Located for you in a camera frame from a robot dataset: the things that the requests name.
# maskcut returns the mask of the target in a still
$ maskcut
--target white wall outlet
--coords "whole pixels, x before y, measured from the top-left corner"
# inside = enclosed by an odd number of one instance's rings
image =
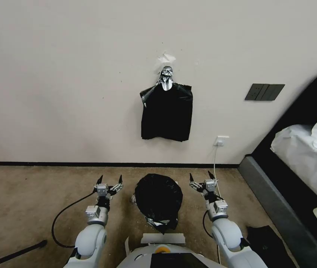
[[[214,142],[214,146],[224,146],[229,136],[217,136]]]

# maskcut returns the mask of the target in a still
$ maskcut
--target black garbage bag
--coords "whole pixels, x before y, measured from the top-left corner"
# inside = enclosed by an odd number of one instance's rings
[[[164,67],[157,84],[140,92],[144,140],[162,137],[186,141],[189,138],[193,108],[191,86],[173,82],[172,75],[172,68]]]
[[[183,194],[170,177],[147,174],[135,188],[136,204],[147,222],[164,234],[175,229]]]
[[[269,268],[296,268],[286,252],[284,243],[270,226],[248,227],[250,247]]]

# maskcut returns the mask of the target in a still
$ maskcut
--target power cord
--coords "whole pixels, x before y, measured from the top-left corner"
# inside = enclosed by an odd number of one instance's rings
[[[66,209],[68,209],[68,208],[70,208],[71,206],[75,205],[76,203],[79,203],[80,201],[82,201],[82,200],[88,198],[89,196],[91,196],[91,195],[94,194],[94,193],[96,193],[96,190],[95,190],[95,189],[93,190],[93,192],[92,192],[91,194],[88,194],[88,195],[84,196],[83,198],[80,198],[79,200],[75,201],[74,203],[68,205],[66,208],[62,209],[62,211],[60,211],[60,212],[58,213],[58,215],[56,215],[56,217],[55,217],[55,219],[54,219],[54,221],[53,221],[53,224],[51,225],[51,236],[53,237],[54,242],[55,242],[58,246],[60,246],[60,247],[62,247],[62,248],[75,248],[75,245],[74,245],[74,246],[64,245],[64,244],[60,243],[60,242],[56,239],[55,234],[54,234],[55,221],[58,219],[58,217],[60,216],[60,214],[63,213]]]
[[[217,175],[215,175],[215,158],[217,157],[217,151],[218,151],[218,146],[216,146],[215,148],[215,153],[214,153],[214,161],[213,161],[213,172],[214,172],[214,178],[216,180],[216,187],[217,187],[217,190],[218,190],[218,195],[221,196],[221,193],[219,191],[219,186],[218,186],[218,180],[217,180]]]
[[[202,220],[203,228],[204,228],[204,231],[206,231],[207,235],[209,235],[209,237],[213,238],[213,236],[210,233],[208,233],[208,231],[206,229],[206,225],[204,223],[204,220],[206,218],[207,213],[208,213],[208,210],[206,212],[204,212],[204,215],[203,215],[203,220]],[[218,263],[220,264],[221,263],[221,253],[219,251],[219,246],[218,245],[217,245],[217,255],[218,255]]]
[[[203,221],[202,221],[203,222],[203,228],[204,228],[204,231],[206,231],[207,235],[209,235],[210,238],[213,238],[213,236],[210,233],[208,233],[208,231],[206,229],[206,225],[204,223],[204,219],[206,218],[207,213],[208,213],[208,210],[206,212],[204,212],[204,215],[203,215]]]

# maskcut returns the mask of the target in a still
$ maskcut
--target black plastic bag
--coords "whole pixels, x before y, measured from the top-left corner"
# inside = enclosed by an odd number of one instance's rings
[[[183,194],[170,177],[147,174],[135,188],[136,204],[147,222],[164,234],[175,229]]]
[[[141,137],[186,141],[191,130],[191,86],[174,83],[172,68],[164,67],[154,87],[140,92],[143,102]]]

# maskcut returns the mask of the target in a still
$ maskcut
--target floor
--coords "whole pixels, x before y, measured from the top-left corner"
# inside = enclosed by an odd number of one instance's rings
[[[140,246],[143,233],[156,232],[129,202],[136,183],[147,173],[166,175],[178,182],[183,202],[178,226],[172,232],[184,233],[186,247],[217,261],[216,245],[202,227],[204,199],[188,185],[190,172],[198,182],[208,178],[207,169],[190,168],[0,166],[0,257],[48,240],[46,247],[7,261],[0,268],[63,267],[72,250],[54,243],[52,221],[65,206],[89,194],[101,174],[103,182],[110,185],[122,174],[124,188],[110,205],[108,238],[100,267],[116,267],[125,258],[124,241],[128,236],[130,248],[134,249]],[[277,232],[236,169],[217,169],[216,173],[221,195],[229,205],[229,219],[239,225],[245,237],[246,226],[270,225]],[[74,244],[77,234],[86,226],[86,206],[94,205],[95,199],[94,195],[85,199],[58,218],[55,232],[61,243]]]

